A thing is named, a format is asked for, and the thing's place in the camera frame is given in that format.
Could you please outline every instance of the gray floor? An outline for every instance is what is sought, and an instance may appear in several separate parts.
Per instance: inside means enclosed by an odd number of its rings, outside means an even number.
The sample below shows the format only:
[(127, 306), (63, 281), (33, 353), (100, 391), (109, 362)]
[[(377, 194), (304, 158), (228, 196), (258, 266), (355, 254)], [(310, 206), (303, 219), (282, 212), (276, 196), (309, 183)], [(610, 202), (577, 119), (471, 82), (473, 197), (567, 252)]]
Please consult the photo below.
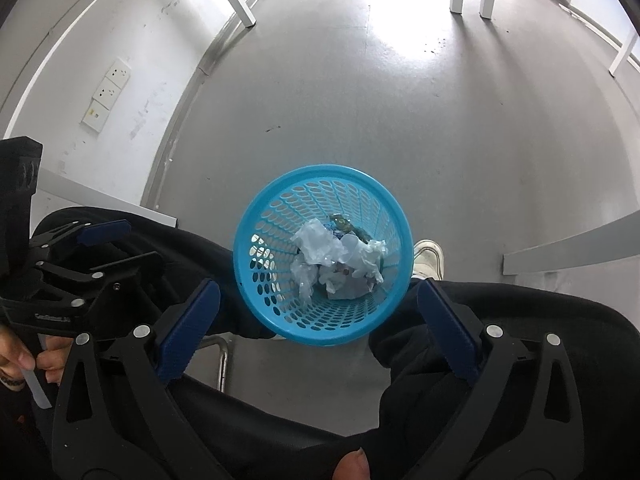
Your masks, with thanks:
[[(505, 252), (638, 208), (640, 74), (553, 0), (259, 0), (182, 125), (158, 198), (226, 246), (252, 197), (320, 162), (382, 182), (446, 277), (498, 281)], [(230, 392), (339, 433), (377, 422), (364, 342), (236, 344)]]

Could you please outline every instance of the shoe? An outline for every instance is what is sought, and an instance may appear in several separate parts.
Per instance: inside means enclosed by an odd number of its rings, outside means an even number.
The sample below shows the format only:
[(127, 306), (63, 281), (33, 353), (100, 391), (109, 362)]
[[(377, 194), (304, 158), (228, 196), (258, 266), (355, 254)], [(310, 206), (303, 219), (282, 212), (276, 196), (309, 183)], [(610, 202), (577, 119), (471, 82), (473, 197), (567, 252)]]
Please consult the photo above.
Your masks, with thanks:
[(412, 278), (442, 280), (444, 276), (444, 254), (432, 240), (420, 240), (414, 245), (414, 274)]

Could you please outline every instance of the wall socket panel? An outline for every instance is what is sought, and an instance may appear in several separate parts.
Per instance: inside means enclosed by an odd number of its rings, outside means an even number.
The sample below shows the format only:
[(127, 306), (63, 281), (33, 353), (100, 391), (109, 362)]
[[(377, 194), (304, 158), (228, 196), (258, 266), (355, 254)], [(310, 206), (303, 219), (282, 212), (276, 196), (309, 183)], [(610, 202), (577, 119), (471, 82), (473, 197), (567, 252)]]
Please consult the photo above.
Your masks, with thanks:
[(89, 109), (84, 114), (82, 122), (91, 129), (100, 133), (104, 127), (104, 123), (107, 122), (107, 117), (109, 117), (109, 111), (107, 108), (94, 99), (91, 101)]
[(107, 72), (107, 78), (116, 83), (119, 88), (124, 88), (130, 76), (130, 67), (120, 58), (116, 58), (115, 63)]
[(110, 79), (104, 78), (94, 93), (94, 99), (102, 106), (111, 110), (120, 95), (120, 88)]

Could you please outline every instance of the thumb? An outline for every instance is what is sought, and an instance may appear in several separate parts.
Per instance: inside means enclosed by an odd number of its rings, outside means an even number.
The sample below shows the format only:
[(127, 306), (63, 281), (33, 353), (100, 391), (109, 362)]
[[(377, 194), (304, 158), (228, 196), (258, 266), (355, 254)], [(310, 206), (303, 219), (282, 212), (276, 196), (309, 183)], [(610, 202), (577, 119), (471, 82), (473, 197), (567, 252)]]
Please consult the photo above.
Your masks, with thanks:
[(0, 367), (9, 363), (25, 370), (33, 370), (36, 361), (20, 338), (14, 332), (0, 325)]
[(369, 480), (369, 461), (364, 450), (347, 453), (338, 462), (334, 471), (333, 480)]

